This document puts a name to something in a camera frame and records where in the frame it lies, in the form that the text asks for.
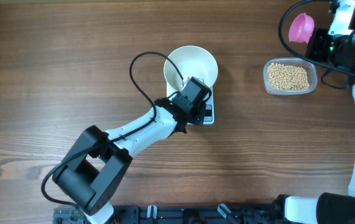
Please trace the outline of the pink plastic measuring scoop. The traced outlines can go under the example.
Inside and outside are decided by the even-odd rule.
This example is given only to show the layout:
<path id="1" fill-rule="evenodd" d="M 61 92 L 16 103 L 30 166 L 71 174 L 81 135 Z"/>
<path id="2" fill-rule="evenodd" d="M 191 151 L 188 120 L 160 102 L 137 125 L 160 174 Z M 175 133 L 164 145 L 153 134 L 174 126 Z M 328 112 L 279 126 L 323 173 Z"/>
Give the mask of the pink plastic measuring scoop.
<path id="1" fill-rule="evenodd" d="M 315 29 L 313 18 L 306 13 L 299 14 L 290 26 L 288 39 L 290 42 L 309 43 Z"/>

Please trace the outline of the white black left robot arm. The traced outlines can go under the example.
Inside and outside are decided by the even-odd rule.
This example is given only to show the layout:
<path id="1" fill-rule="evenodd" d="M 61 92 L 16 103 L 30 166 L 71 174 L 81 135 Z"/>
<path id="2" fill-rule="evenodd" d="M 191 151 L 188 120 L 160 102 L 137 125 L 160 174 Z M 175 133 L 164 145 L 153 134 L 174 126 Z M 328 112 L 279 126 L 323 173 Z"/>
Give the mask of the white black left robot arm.
<path id="1" fill-rule="evenodd" d="M 55 169 L 52 180 L 69 196 L 87 223 L 110 222 L 110 199 L 133 158 L 187 124 L 201 125 L 211 89 L 192 77 L 182 91 L 156 100 L 148 113 L 120 128 L 84 130 Z"/>

